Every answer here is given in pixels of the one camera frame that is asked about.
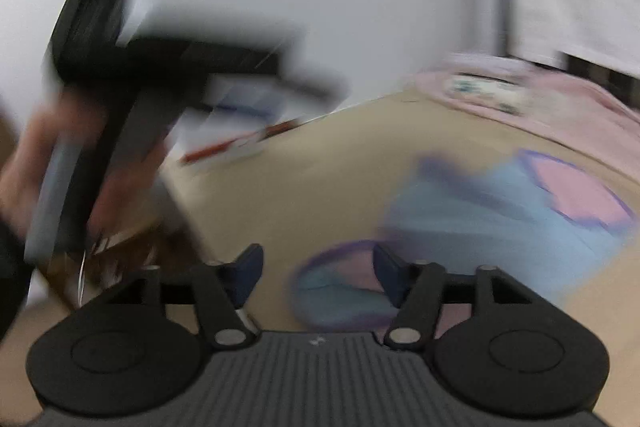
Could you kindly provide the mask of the person's left hand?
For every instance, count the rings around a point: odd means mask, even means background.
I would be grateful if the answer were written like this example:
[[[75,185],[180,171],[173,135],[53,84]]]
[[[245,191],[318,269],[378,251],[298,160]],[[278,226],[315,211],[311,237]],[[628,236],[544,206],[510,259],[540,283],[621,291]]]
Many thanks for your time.
[[[19,239],[43,225],[55,239],[65,193],[86,150],[104,130],[104,109],[73,91],[65,91],[32,115],[13,155],[1,171],[1,219]],[[107,173],[93,208],[85,217],[91,236],[116,231],[124,214],[151,187],[167,146],[159,139],[148,153],[126,159]]]

